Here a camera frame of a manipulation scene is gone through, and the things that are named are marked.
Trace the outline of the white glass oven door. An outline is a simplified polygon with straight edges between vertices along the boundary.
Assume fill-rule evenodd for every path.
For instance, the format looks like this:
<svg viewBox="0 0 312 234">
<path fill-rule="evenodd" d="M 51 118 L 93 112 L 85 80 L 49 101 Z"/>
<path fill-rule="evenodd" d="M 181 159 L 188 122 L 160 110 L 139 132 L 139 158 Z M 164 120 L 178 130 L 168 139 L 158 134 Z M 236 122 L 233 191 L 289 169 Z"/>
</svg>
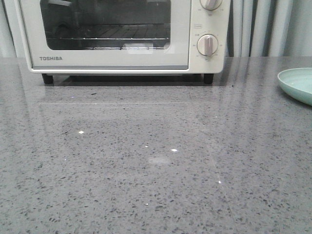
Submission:
<svg viewBox="0 0 312 234">
<path fill-rule="evenodd" d="M 191 2 L 188 0 L 19 0 L 32 69 L 186 69 Z M 52 50 L 46 32 L 59 25 L 170 24 L 162 50 Z"/>
</svg>

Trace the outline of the upper beige oven knob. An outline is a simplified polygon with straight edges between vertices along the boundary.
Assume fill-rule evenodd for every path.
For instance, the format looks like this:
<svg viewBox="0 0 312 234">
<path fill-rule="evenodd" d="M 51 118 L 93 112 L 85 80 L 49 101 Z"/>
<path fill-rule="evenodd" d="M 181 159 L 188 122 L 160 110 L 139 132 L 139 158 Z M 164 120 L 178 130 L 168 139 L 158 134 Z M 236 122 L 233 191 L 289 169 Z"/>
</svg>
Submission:
<svg viewBox="0 0 312 234">
<path fill-rule="evenodd" d="M 216 10 L 221 3 L 222 0 L 200 0 L 201 6 L 208 11 Z"/>
</svg>

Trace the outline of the light green round plate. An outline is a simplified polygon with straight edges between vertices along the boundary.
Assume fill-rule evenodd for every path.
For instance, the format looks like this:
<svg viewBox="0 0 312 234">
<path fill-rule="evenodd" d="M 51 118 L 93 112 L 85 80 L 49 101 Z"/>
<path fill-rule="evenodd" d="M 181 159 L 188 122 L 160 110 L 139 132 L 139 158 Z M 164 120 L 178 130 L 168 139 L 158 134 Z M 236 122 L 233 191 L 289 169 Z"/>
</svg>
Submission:
<svg viewBox="0 0 312 234">
<path fill-rule="evenodd" d="M 294 68 L 281 71 L 278 75 L 280 88 L 292 98 L 312 105 L 312 69 Z"/>
</svg>

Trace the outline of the beige oven knob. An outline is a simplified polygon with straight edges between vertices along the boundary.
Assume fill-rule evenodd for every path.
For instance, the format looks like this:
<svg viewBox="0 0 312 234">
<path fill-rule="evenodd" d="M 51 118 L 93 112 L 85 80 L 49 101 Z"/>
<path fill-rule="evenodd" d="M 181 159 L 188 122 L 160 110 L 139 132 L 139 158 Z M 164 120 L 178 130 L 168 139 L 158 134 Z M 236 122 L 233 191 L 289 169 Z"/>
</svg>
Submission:
<svg viewBox="0 0 312 234">
<path fill-rule="evenodd" d="M 201 6 L 208 11 L 216 10 L 221 3 L 222 0 L 200 0 Z"/>
<path fill-rule="evenodd" d="M 218 48 L 218 40 L 214 35 L 206 34 L 199 38 L 197 49 L 201 55 L 212 56 Z"/>
</svg>

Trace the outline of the white Toshiba toaster oven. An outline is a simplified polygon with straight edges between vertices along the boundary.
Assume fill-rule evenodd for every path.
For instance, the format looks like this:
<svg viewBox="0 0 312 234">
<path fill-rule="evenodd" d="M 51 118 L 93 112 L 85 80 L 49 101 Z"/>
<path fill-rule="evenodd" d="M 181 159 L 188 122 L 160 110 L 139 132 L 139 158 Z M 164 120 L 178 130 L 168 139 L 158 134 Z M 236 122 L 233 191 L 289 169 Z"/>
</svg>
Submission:
<svg viewBox="0 0 312 234">
<path fill-rule="evenodd" d="M 26 44 L 25 30 L 23 27 L 20 10 L 15 1 L 16 12 L 21 30 L 21 38 L 25 51 L 28 69 L 33 73 L 42 75 L 45 84 L 53 83 L 54 75 L 91 75 L 91 76 L 144 76 L 144 75 L 185 75 L 200 74 L 204 82 L 210 84 L 214 74 L 220 73 L 224 67 L 225 47 L 229 24 L 231 2 L 223 0 L 221 5 L 213 11 L 204 9 L 199 0 L 190 0 L 190 42 L 189 63 L 186 69 L 32 69 L 30 66 L 30 54 Z M 218 40 L 217 51 L 210 57 L 201 55 L 197 49 L 200 37 L 206 34 L 214 35 Z"/>
</svg>

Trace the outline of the lower beige oven knob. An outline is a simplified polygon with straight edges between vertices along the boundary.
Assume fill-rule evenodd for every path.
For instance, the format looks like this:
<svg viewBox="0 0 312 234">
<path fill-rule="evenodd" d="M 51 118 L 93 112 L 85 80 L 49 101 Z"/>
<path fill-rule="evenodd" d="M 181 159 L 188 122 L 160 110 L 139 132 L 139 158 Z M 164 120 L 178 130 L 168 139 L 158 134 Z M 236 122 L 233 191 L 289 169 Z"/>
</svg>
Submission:
<svg viewBox="0 0 312 234">
<path fill-rule="evenodd" d="M 212 56 L 218 48 L 218 40 L 214 35 L 206 34 L 199 38 L 197 49 L 201 55 Z"/>
</svg>

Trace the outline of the grey pleated curtain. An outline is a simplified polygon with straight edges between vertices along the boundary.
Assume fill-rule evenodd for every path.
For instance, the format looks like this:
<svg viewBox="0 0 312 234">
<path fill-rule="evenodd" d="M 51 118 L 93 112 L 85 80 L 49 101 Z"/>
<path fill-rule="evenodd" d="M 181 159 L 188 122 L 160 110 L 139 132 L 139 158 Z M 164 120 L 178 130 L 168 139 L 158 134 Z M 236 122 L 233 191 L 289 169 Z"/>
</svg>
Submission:
<svg viewBox="0 0 312 234">
<path fill-rule="evenodd" d="M 0 3 L 0 55 L 25 55 L 15 7 Z M 230 0 L 225 54 L 231 57 L 309 56 L 312 3 L 309 0 Z"/>
</svg>

